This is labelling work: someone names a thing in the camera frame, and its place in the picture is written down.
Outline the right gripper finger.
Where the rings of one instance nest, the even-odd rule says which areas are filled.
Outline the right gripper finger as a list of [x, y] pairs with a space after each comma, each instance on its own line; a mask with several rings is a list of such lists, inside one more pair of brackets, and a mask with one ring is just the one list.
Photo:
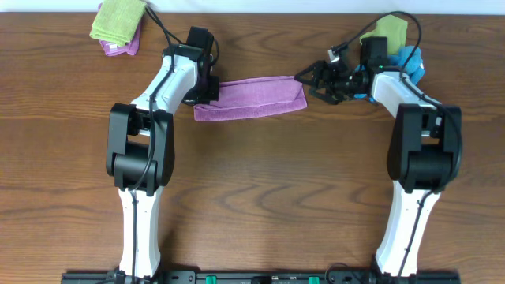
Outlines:
[[341, 95], [326, 88], [310, 88], [309, 94], [330, 105], [338, 105], [343, 101], [343, 97]]
[[326, 67], [325, 61], [316, 61], [306, 69], [303, 69], [294, 76], [294, 79], [302, 84], [311, 87], [317, 87], [322, 80], [323, 72]]

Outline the pink microfiber cloth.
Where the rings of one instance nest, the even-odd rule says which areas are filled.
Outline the pink microfiber cloth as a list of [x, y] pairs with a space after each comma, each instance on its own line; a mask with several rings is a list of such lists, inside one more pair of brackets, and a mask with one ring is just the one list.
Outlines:
[[307, 107], [302, 83], [292, 76], [222, 82], [219, 99], [193, 107], [196, 121], [234, 121], [285, 114]]

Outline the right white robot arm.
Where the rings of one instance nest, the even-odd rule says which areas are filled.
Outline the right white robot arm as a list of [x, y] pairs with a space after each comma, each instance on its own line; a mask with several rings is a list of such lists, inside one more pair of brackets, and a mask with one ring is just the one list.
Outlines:
[[317, 61], [294, 79], [329, 104], [364, 94], [378, 103], [395, 123], [387, 152], [393, 201], [387, 228], [372, 261], [368, 283], [448, 283], [455, 273], [422, 274], [417, 254], [431, 210], [453, 181], [462, 160], [462, 111], [422, 92], [397, 67], [364, 67]]

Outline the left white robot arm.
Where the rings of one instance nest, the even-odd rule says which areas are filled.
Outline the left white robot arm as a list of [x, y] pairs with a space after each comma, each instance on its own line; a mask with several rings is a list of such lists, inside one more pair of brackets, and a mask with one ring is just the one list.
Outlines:
[[219, 60], [209, 47], [167, 48], [160, 70], [131, 103], [110, 110], [106, 170], [122, 202], [123, 250], [115, 283], [153, 283], [159, 276], [160, 198], [174, 170], [174, 115], [180, 105], [216, 101]]

